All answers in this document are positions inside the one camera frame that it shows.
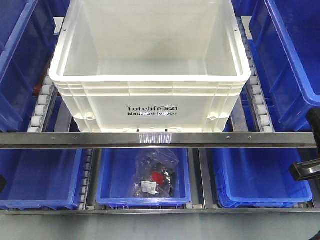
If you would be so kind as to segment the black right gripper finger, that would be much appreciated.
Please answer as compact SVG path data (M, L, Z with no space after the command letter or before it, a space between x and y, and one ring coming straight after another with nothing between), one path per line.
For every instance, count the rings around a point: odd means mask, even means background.
M320 109L312 108L308 111L306 119L312 129L317 150L320 149Z
M320 178L320 159L305 162L294 162L289 172L295 181L317 180Z

